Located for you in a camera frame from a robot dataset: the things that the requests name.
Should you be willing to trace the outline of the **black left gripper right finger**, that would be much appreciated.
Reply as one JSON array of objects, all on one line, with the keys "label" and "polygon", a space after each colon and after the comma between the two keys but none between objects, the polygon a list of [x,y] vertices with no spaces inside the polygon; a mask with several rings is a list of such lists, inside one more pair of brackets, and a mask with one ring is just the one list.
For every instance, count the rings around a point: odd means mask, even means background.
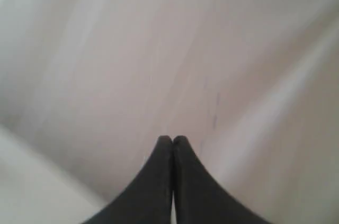
[{"label": "black left gripper right finger", "polygon": [[187,137],[173,140],[177,223],[268,223],[226,192],[209,174]]}]

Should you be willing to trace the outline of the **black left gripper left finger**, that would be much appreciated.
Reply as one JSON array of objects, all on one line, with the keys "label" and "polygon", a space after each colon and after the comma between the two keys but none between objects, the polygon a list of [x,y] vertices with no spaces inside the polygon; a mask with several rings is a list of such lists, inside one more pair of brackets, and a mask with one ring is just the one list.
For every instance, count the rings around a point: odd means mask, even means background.
[{"label": "black left gripper left finger", "polygon": [[172,197],[173,143],[160,136],[132,182],[85,223],[171,223]]}]

